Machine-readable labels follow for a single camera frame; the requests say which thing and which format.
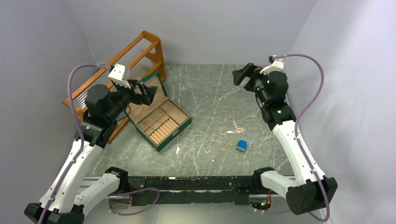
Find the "white arm casing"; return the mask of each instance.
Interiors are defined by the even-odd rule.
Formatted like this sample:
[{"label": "white arm casing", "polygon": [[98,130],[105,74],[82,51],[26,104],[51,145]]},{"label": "white arm casing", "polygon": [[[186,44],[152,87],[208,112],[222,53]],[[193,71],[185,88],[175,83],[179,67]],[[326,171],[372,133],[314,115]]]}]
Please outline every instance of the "white arm casing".
[{"label": "white arm casing", "polygon": [[[289,159],[294,172],[295,181],[278,174],[276,171],[268,171],[261,174],[261,181],[263,186],[275,191],[283,197],[286,196],[288,187],[295,187],[306,184],[307,180],[310,180],[312,182],[317,181],[315,175],[311,172],[311,168],[309,167],[308,162],[306,161],[303,153],[301,152],[300,147],[298,146],[294,133],[294,125],[295,122],[292,120],[285,121],[282,125],[276,125],[272,132],[278,138],[283,149],[285,150],[287,158]],[[322,180],[325,173],[313,159],[307,145],[304,142],[304,139],[300,134],[299,128],[297,128],[297,131],[306,154],[308,155],[314,169]]]},{"label": "white arm casing", "polygon": [[[69,156],[64,163],[61,171],[59,172],[57,178],[51,185],[50,189],[45,193],[45,195],[40,199],[42,203],[41,206],[45,207],[47,201],[50,199],[50,195],[52,194],[52,190],[55,185],[58,183],[60,176],[65,170],[66,166],[69,164],[70,160],[73,159],[73,156],[80,149],[81,140],[74,141],[71,147],[71,151]],[[69,172],[67,173],[65,179],[63,180],[57,195],[55,196],[55,200],[51,203],[49,207],[50,211],[54,209],[58,209],[59,213],[67,213],[70,212],[73,208],[73,203],[76,198],[78,189],[80,188],[81,182],[84,180],[88,169],[91,167],[92,162],[96,159],[96,157],[102,152],[102,148],[95,145],[93,147],[89,146],[89,142],[84,143],[84,150],[80,154],[80,156],[76,159],[76,162],[71,166]]]},{"label": "white arm casing", "polygon": [[283,70],[283,59],[276,59],[271,65],[263,68],[260,74],[267,75],[272,71],[282,71]]},{"label": "white arm casing", "polygon": [[103,174],[98,181],[76,196],[74,204],[83,204],[83,213],[86,216],[103,198],[115,192],[119,184],[120,179],[116,175]]},{"label": "white arm casing", "polygon": [[111,79],[114,83],[130,89],[132,87],[127,81],[129,79],[129,73],[130,68],[128,66],[115,64],[114,69],[107,77],[109,77],[109,79]]}]

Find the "black motor joint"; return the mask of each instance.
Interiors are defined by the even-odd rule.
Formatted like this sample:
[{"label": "black motor joint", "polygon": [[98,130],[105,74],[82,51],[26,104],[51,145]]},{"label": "black motor joint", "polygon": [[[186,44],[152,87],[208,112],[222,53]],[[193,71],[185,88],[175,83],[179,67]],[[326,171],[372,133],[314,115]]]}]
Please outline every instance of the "black motor joint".
[{"label": "black motor joint", "polygon": [[250,78],[244,89],[255,93],[262,118],[270,130],[284,121],[296,121],[296,116],[285,102],[289,87],[286,74],[281,71],[272,71],[264,75],[260,74],[259,68],[253,63],[248,63],[243,69],[234,70],[234,85],[241,84],[246,77]]}]

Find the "green jewelry box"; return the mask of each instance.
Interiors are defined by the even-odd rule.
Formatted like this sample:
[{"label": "green jewelry box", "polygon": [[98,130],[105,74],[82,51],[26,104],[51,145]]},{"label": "green jewelry box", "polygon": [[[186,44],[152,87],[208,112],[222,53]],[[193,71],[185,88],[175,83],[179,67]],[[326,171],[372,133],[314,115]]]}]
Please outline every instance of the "green jewelry box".
[{"label": "green jewelry box", "polygon": [[146,86],[158,87],[153,103],[150,106],[130,104],[128,117],[136,130],[159,152],[191,124],[191,116],[168,98],[157,71],[142,82]]}]

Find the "white bracket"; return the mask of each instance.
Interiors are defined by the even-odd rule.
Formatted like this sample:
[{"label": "white bracket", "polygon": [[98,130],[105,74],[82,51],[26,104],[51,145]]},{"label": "white bracket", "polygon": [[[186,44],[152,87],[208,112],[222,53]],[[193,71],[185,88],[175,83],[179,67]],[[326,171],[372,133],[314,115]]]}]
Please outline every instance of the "white bracket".
[{"label": "white bracket", "polygon": [[263,187],[275,191],[283,198],[286,198],[288,187],[296,187],[296,181],[282,176],[274,170],[262,173],[260,178]]},{"label": "white bracket", "polygon": [[114,174],[103,174],[93,185],[78,194],[75,205],[84,205],[83,213],[86,216],[103,198],[118,189],[120,179]]},{"label": "white bracket", "polygon": [[122,64],[115,64],[113,70],[111,70],[110,74],[107,76],[114,83],[124,86],[125,88],[131,88],[131,85],[128,83],[130,68],[128,66],[124,66]]},{"label": "white bracket", "polygon": [[276,59],[271,65],[263,68],[260,74],[267,75],[272,71],[282,71],[283,70],[283,59]]}]

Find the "wire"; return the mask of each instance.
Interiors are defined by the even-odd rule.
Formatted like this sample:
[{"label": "wire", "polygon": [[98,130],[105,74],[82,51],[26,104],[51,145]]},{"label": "wire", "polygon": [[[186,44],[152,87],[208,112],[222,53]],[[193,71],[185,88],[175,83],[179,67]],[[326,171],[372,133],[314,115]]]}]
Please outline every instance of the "wire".
[{"label": "wire", "polygon": [[320,84],[319,84],[319,88],[318,88],[318,90],[316,91],[315,95],[313,96],[312,100],[309,102],[309,104],[308,104],[308,105],[301,111],[301,113],[297,116],[296,123],[294,124],[294,133],[295,133],[295,136],[296,136],[296,140],[297,140],[298,146],[300,147],[300,150],[301,150],[301,152],[303,153],[304,158],[307,160],[308,165],[310,166],[311,170],[313,171],[313,174],[314,174],[315,177],[316,177],[316,180],[318,181],[318,184],[319,184],[320,190],[322,191],[323,198],[324,198],[324,200],[325,200],[325,205],[326,205],[326,216],[325,216],[325,218],[321,219],[321,218],[315,216],[312,212],[309,212],[309,214],[310,214],[312,217],[314,217],[316,220],[320,221],[320,222],[326,222],[326,221],[330,218],[329,198],[327,197],[325,188],[324,188],[324,186],[323,186],[323,184],[322,184],[322,181],[321,181],[320,178],[319,178],[318,173],[315,171],[314,166],[313,166],[311,160],[309,159],[307,153],[305,152],[305,150],[304,150],[304,148],[303,148],[303,145],[301,144],[301,141],[300,141],[300,139],[298,138],[298,135],[297,135],[298,123],[300,122],[301,117],[302,117],[302,116],[304,115],[304,113],[308,110],[308,108],[313,104],[313,102],[315,102],[316,98],[318,98],[318,96],[319,96],[319,93],[322,91],[323,82],[324,82],[324,80],[325,80],[325,75],[324,75],[324,72],[323,72],[323,68],[322,68],[322,66],[319,64],[319,62],[318,62],[315,58],[313,58],[313,57],[311,57],[311,56],[308,56],[308,55],[305,55],[305,54],[285,54],[285,55],[275,56],[273,59],[276,60],[276,59],[280,59],[280,58],[284,58],[284,57],[293,57],[293,56],[305,57],[305,58],[310,59],[311,61],[313,61],[313,62],[317,65],[317,67],[319,68],[319,71],[320,71]]},{"label": "wire", "polygon": [[272,201],[271,197],[272,197],[272,191],[270,189],[268,189],[268,194],[267,194],[268,203],[271,203],[271,201]]},{"label": "wire", "polygon": [[124,117],[118,119],[118,120],[117,120],[117,123],[118,123],[120,120],[123,120],[124,118],[126,118],[126,117],[132,112],[132,109],[131,109],[131,106],[130,106],[130,105],[128,105],[128,108],[129,108],[129,113],[128,113],[127,115],[125,115]]},{"label": "wire", "polygon": [[130,204],[130,202],[123,202],[123,201],[121,201],[121,200],[117,200],[117,199],[109,199],[109,201],[112,201],[112,202],[118,202],[118,203],[121,203],[121,204]]},{"label": "wire", "polygon": [[74,68],[71,71],[70,75],[69,75],[69,78],[67,80],[67,98],[69,100],[70,110],[71,110],[71,114],[73,115],[74,124],[76,125],[78,134],[80,136],[81,146],[80,146],[80,149],[77,151],[77,153],[74,155],[73,160],[71,160],[69,162],[69,164],[67,164],[67,166],[64,169],[63,173],[59,177],[59,181],[56,183],[56,185],[54,187],[54,190],[52,191],[51,195],[49,196],[49,200],[47,201],[47,204],[45,205],[44,209],[42,210],[40,218],[39,218],[37,224],[42,224],[42,222],[44,220],[44,216],[47,213],[48,208],[51,206],[51,203],[55,199],[55,195],[57,194],[57,192],[58,192],[63,180],[65,179],[65,177],[66,177],[67,173],[69,172],[71,166],[74,164],[73,161],[75,161],[78,158],[78,156],[83,152],[83,149],[84,149],[83,130],[81,129],[80,123],[78,121],[76,110],[74,109],[73,97],[71,95],[71,80],[73,79],[73,76],[76,73],[76,71],[78,69],[81,69],[81,68],[84,68],[84,67],[97,67],[97,68],[101,68],[101,69],[110,69],[110,66],[102,65],[102,64],[99,64],[99,63],[98,64],[81,64],[81,65],[77,66],[76,68]]},{"label": "wire", "polygon": [[137,215],[137,214],[140,214],[140,213],[143,213],[143,212],[147,211],[148,209],[150,209],[151,207],[153,207],[153,205],[155,205],[157,203],[157,201],[158,201],[158,199],[160,197],[160,191],[157,188],[143,188],[143,189],[135,190],[135,191],[132,191],[132,192],[127,192],[127,193],[122,193],[122,194],[114,194],[114,195],[120,195],[120,196],[121,195],[132,195],[132,194],[136,194],[136,193],[143,192],[143,191],[146,191],[146,190],[155,190],[157,192],[157,197],[154,200],[154,202],[151,205],[147,206],[146,208],[144,208],[144,209],[142,209],[140,211],[134,212],[134,213],[118,213],[118,212],[115,212],[114,210],[112,210],[111,205],[110,205],[110,200],[109,200],[109,212],[111,212],[111,213],[113,213],[115,215],[118,215],[118,216],[133,216],[133,215]]}]

